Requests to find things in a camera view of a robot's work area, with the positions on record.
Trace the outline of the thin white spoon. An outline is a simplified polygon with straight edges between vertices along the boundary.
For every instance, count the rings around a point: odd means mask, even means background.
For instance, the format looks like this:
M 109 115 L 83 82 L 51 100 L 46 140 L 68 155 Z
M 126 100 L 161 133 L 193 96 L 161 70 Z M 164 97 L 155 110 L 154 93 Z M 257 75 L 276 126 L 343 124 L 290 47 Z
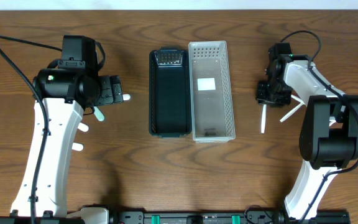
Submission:
M 261 115 L 261 120 L 260 120 L 260 132 L 262 134 L 265 133 L 265 126 L 266 126 L 266 112 L 267 112 L 267 105 L 263 104 L 262 105 L 262 115 Z
M 331 116 L 331 117 L 329 118 L 329 126 L 332 126 L 335 122 L 336 122 L 335 117 L 334 117 L 334 116 Z
M 297 102 L 299 102 L 299 103 L 302 104 L 302 105 L 305 104 L 302 99 L 300 99 L 299 97 L 297 97 L 297 96 L 295 96 L 295 95 L 291 95 L 291 98 L 293 98 L 294 100 L 296 100 Z
M 298 111 L 302 106 L 304 106 L 303 103 L 299 103 L 298 105 L 296 105 L 293 109 L 291 109 L 285 116 L 283 116 L 280 119 L 280 122 L 284 122 L 286 121 L 289 117 L 291 117 L 296 111 Z

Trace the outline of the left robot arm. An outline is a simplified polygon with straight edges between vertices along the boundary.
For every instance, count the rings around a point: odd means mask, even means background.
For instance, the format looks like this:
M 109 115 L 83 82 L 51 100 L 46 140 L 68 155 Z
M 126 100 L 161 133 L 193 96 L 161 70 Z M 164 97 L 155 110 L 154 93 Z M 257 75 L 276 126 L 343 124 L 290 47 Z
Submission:
M 99 76 L 101 44 L 81 35 L 63 38 L 62 56 L 41 69 L 32 84 L 39 94 L 35 124 L 22 185 L 11 207 L 18 217 L 65 217 L 71 151 L 81 120 L 90 108 L 103 121 L 100 106 L 130 99 L 118 76 Z

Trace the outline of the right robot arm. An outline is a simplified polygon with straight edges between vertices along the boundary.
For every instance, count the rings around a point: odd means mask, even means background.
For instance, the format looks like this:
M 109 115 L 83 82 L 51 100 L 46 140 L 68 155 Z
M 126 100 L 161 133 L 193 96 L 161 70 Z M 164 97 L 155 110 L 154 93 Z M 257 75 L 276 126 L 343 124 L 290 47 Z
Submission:
M 299 148 L 303 162 L 283 210 L 274 223 L 310 223 L 333 179 L 358 166 L 358 95 L 333 87 L 308 55 L 279 42 L 268 50 L 266 80 L 258 83 L 258 104 L 275 107 L 297 100 L 306 106 Z

